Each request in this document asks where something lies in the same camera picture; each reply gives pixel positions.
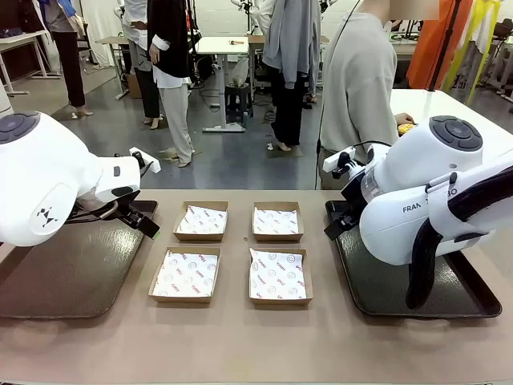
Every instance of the person's hand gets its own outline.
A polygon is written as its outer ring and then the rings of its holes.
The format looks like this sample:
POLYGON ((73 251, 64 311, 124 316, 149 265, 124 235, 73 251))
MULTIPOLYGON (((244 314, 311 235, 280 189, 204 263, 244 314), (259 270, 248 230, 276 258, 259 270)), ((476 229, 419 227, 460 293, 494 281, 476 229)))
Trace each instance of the person's hand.
POLYGON ((150 46, 150 58, 153 64, 157 64, 160 61, 160 49, 155 44, 150 46))
POLYGON ((147 23, 141 21, 131 22, 130 27, 137 30, 147 30, 147 23))
POLYGON ((402 124, 415 124, 414 118, 406 113, 396 115, 395 120, 398 122, 398 127, 402 124))

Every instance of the white pants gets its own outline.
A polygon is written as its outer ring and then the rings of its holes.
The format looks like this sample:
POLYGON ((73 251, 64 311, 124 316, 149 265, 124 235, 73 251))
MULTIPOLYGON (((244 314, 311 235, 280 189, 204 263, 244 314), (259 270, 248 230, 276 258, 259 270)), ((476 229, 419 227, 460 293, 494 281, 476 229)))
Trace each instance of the white pants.
POLYGON ((187 127, 187 85, 178 88, 159 88, 159 91, 180 163, 190 163, 194 147, 187 127))

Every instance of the small food box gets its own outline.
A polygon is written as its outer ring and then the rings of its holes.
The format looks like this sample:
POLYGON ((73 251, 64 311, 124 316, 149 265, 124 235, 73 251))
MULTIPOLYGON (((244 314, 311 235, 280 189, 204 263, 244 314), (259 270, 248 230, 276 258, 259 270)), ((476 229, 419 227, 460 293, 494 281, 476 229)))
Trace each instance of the small food box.
POLYGON ((260 305, 307 305, 313 298, 306 250, 250 249, 249 298, 260 305))
POLYGON ((148 294, 157 302, 209 303, 216 288, 220 249, 170 247, 148 294))
POLYGON ((252 231, 257 241, 299 241, 305 232, 299 204, 297 202, 255 203, 252 231))
POLYGON ((181 241, 222 241, 228 202, 184 202, 173 233, 181 241))

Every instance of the brown tray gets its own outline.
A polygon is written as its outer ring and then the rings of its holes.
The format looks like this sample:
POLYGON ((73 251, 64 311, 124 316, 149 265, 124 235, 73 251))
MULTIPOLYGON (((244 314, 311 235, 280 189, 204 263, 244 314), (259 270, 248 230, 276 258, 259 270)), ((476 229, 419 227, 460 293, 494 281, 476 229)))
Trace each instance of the brown tray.
MULTIPOLYGON (((133 203, 152 217, 155 201, 133 203)), ((143 234, 121 221, 64 226, 0 264, 0 318, 94 318, 108 311, 143 234)))

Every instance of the plastic bag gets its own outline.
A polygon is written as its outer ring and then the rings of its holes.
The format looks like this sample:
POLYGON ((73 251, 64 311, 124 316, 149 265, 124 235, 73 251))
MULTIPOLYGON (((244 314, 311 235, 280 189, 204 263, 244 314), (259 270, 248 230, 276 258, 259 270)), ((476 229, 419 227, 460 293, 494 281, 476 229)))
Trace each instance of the plastic bag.
POLYGON ((242 87, 248 78, 248 71, 249 58, 240 59, 235 68, 233 68, 232 74, 230 75, 230 79, 233 81, 233 84, 235 84, 237 87, 242 87))

